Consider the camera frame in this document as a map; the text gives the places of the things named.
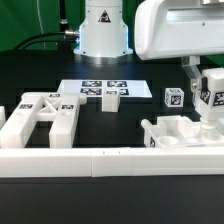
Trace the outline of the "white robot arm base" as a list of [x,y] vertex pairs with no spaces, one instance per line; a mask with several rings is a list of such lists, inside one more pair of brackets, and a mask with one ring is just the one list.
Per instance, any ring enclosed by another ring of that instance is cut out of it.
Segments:
[[117,64],[132,59],[123,0],[85,0],[85,19],[79,26],[75,59],[91,64]]

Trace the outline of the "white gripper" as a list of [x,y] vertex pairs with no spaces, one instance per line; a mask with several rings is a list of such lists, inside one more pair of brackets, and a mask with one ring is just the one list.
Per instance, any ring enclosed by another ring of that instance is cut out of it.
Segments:
[[224,0],[145,0],[136,10],[134,43],[142,60],[182,57],[190,89],[199,91],[199,56],[224,53]]

